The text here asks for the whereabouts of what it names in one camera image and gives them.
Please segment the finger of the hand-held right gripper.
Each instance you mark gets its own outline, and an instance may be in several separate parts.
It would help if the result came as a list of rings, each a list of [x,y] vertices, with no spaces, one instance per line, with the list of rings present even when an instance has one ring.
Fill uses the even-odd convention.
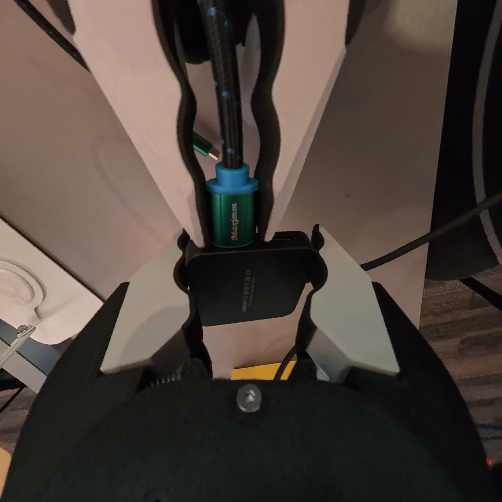
[[[254,119],[258,233],[270,241],[297,184],[346,53],[348,1],[259,1]]]
[[[69,1],[74,40],[174,216],[208,244],[203,173],[182,138],[189,86],[162,47],[152,1]]]

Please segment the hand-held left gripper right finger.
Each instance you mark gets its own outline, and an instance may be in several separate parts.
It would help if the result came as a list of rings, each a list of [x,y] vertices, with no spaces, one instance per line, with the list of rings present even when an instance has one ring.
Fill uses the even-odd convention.
[[[345,380],[354,369],[400,372],[370,276],[320,225],[312,231],[317,260],[298,324],[296,349],[313,361],[318,380]]]

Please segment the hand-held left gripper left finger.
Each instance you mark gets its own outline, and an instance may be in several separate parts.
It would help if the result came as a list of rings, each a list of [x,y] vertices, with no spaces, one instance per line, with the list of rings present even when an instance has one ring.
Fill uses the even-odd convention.
[[[101,372],[150,367],[168,377],[197,359],[212,377],[203,328],[187,285],[182,230],[129,280],[122,306],[101,364]]]

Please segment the black square adapter hub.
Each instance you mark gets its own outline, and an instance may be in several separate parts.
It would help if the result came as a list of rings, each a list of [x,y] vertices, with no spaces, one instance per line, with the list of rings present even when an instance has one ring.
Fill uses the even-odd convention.
[[[203,327],[290,315],[299,302],[317,257],[301,231],[276,233],[269,242],[242,248],[185,251],[189,290]]]

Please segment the black braided hdmi cable green plug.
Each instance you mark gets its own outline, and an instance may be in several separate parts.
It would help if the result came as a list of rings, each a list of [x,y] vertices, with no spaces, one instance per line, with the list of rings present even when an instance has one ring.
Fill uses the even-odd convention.
[[[254,241],[254,195],[259,183],[243,156],[242,99],[234,23],[227,1],[196,1],[211,62],[221,139],[221,161],[206,182],[211,201],[212,243],[242,248]]]

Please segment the white plastic fixture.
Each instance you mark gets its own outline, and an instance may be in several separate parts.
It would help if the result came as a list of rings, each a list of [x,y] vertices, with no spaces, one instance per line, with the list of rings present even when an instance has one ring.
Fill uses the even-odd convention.
[[[35,341],[56,345],[78,335],[103,303],[1,219],[1,320],[33,325]]]

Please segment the yellow flat object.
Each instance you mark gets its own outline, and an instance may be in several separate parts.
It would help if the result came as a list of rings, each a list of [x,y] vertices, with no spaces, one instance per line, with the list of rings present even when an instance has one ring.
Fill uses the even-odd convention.
[[[260,366],[235,368],[231,380],[273,380],[281,363],[270,363]]]

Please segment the grey metal bar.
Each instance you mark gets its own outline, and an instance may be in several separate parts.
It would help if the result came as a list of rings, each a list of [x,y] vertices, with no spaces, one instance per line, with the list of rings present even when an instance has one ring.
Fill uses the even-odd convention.
[[[18,351],[8,357],[1,370],[31,391],[39,393],[60,356],[58,346],[29,338]]]

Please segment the metal bracket with screw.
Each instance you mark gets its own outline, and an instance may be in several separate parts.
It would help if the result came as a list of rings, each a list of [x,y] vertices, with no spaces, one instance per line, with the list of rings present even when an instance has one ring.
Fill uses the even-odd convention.
[[[22,345],[31,337],[31,335],[35,332],[38,325],[41,323],[41,319],[36,321],[30,325],[20,325],[16,329],[16,338],[14,341],[4,350],[1,354],[1,368],[4,367],[5,363],[9,361],[9,359],[16,355]]]

